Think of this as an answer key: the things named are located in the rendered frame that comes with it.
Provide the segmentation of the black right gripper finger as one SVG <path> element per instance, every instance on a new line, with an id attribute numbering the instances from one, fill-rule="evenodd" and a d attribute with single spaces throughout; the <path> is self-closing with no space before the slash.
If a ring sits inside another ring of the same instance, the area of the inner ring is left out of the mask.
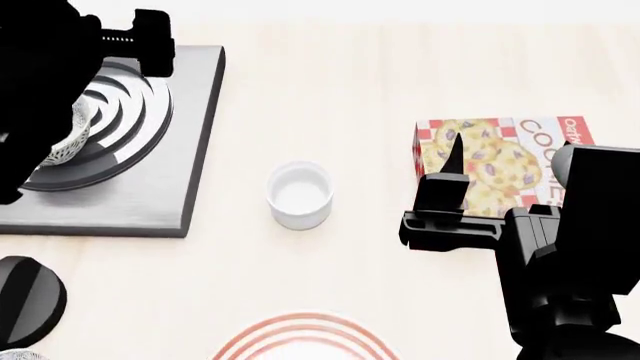
<path id="1" fill-rule="evenodd" d="M 463 203 L 470 184 L 464 170 L 463 140 L 457 134 L 449 158 L 441 170 L 421 176 L 415 196 L 415 210 L 463 214 Z"/>

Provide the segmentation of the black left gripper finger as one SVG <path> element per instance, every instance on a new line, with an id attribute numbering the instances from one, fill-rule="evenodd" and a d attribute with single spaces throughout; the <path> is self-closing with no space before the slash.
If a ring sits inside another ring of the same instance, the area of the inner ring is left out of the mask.
<path id="1" fill-rule="evenodd" d="M 141 73 L 145 77 L 171 77 L 175 41 L 169 15 L 165 11 L 136 9 L 132 30 Z"/>

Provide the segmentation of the round black ringed stove burner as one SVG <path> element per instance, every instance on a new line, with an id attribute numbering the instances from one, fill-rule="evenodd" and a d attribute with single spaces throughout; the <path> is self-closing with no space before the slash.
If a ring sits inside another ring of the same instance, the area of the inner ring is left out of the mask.
<path id="1" fill-rule="evenodd" d="M 65 164 L 36 170 L 25 189 L 69 191 L 123 173 L 158 145 L 174 110 L 166 80 L 144 77 L 137 65 L 116 59 L 103 62 L 83 100 L 91 119 L 85 145 Z"/>

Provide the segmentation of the grey square stove base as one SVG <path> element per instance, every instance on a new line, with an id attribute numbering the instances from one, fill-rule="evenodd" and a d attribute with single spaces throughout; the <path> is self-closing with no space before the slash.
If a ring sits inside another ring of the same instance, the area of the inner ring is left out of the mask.
<path id="1" fill-rule="evenodd" d="M 173 116 L 128 170 L 69 191 L 30 191 L 0 206 L 0 234 L 182 238 L 187 235 L 226 65 L 220 46 L 180 46 L 166 80 Z"/>

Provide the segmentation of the white plate with red rings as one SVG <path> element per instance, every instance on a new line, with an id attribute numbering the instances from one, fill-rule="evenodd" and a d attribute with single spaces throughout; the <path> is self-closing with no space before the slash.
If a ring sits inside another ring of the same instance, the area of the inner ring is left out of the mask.
<path id="1" fill-rule="evenodd" d="M 293 311 L 247 326 L 210 360 L 402 360 L 402 356 L 356 320 L 327 311 Z"/>

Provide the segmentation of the black round stove knob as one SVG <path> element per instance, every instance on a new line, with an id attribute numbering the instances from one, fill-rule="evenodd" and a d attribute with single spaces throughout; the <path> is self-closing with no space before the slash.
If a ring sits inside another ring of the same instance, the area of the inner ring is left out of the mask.
<path id="1" fill-rule="evenodd" d="M 31 257 L 0 259 L 0 351 L 41 341 L 66 305 L 66 287 L 51 269 Z"/>

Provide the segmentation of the oatmeal cookies box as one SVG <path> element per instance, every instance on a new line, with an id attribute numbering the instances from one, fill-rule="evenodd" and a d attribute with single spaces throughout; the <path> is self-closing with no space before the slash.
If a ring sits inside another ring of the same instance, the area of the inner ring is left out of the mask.
<path id="1" fill-rule="evenodd" d="M 567 142 L 594 143 L 582 116 L 421 120 L 412 146 L 416 176 L 439 172 L 457 137 L 470 179 L 464 214 L 490 218 L 514 207 L 561 206 L 553 155 Z"/>

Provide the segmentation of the white ceramic ramekin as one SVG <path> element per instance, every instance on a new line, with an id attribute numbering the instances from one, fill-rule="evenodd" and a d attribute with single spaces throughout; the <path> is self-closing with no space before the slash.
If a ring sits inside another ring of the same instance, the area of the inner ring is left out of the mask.
<path id="1" fill-rule="evenodd" d="M 331 214 L 333 197 L 329 174 L 312 161 L 282 164 L 267 181 L 266 201 L 271 215 L 289 230 L 318 227 Z"/>

